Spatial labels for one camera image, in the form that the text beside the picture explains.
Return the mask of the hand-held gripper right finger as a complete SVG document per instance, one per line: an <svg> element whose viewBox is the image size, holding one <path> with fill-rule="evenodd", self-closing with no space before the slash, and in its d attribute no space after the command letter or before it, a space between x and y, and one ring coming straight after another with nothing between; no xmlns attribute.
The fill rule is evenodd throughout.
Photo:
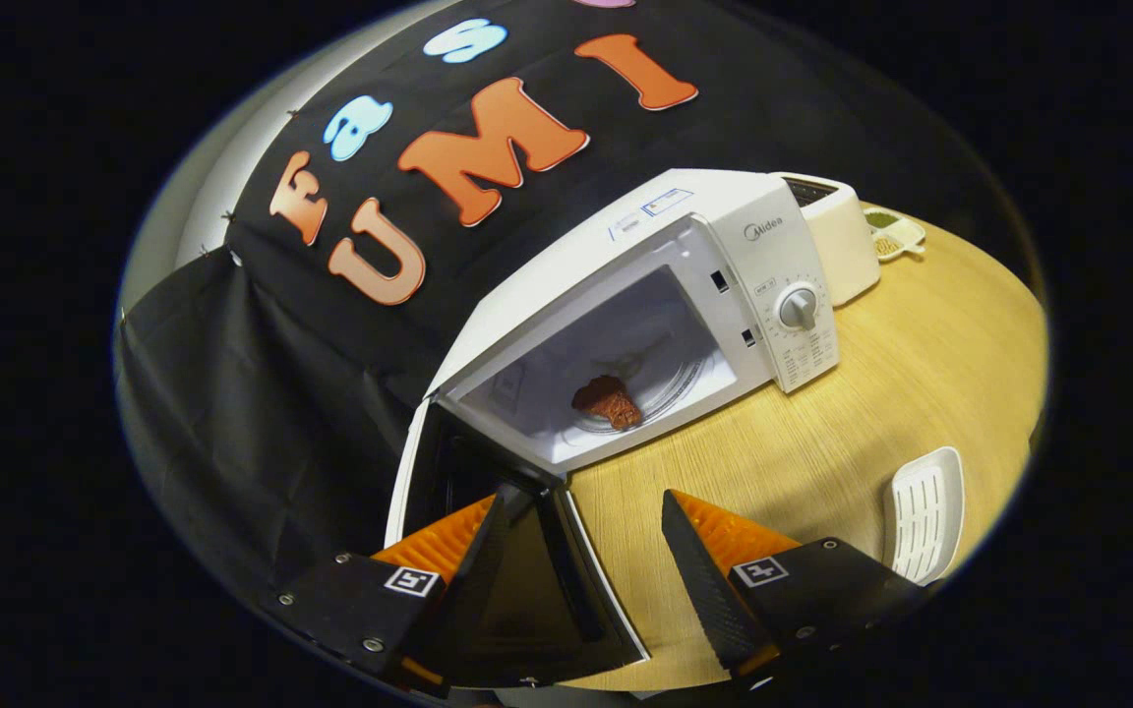
<svg viewBox="0 0 1133 708"><path fill-rule="evenodd" d="M795 541L681 491L662 534L719 667L750 689L908 619L926 588L837 537Z"/></svg>

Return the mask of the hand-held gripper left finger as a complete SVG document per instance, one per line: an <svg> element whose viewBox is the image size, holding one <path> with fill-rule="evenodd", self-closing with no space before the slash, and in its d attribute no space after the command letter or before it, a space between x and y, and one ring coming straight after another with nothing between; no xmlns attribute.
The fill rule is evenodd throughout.
<svg viewBox="0 0 1133 708"><path fill-rule="evenodd" d="M267 614L363 679L445 696L505 541L503 500L489 495L370 557L341 553L271 588Z"/></svg>

